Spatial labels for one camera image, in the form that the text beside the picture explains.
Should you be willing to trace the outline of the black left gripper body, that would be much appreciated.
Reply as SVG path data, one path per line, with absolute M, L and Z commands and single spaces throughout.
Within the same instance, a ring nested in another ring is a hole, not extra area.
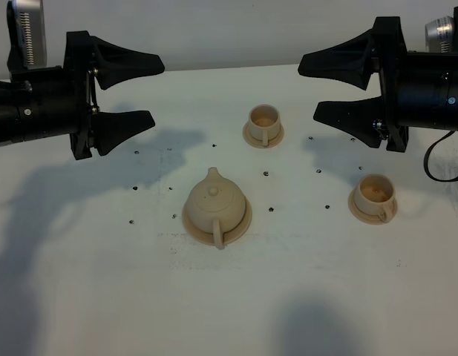
M 68 32 L 63 66 L 27 69 L 11 45 L 10 81 L 0 81 L 0 147 L 68 134 L 75 159 L 92 157 L 88 71 L 94 44 L 87 31 Z

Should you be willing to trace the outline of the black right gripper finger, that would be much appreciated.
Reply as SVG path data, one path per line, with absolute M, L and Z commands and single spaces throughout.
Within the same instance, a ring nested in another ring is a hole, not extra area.
M 334 47 L 303 55 L 298 74 L 310 78 L 332 79 L 366 90 L 375 73 L 372 59 L 372 30 Z
M 382 120 L 382 98 L 370 98 L 353 102 L 319 102 L 313 119 L 343 131 L 370 148 L 379 148 L 382 135 L 375 129 L 375 122 Z

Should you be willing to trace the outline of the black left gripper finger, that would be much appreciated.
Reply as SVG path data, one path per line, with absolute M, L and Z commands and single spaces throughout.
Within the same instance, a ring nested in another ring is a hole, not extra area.
M 130 79 L 156 76 L 165 71 L 161 58 L 156 54 L 141 53 L 116 46 L 98 37 L 91 37 L 93 64 L 96 80 L 102 90 Z
M 124 141 L 155 126 L 149 111 L 100 112 L 91 119 L 94 147 L 100 156 L 109 154 Z

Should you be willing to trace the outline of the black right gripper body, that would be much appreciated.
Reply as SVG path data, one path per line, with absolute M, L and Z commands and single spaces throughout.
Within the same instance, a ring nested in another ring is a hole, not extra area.
M 452 53 L 421 53 L 407 50 L 398 16 L 376 18 L 371 36 L 389 151 L 406 150 L 410 127 L 458 131 L 458 16 L 453 24 Z

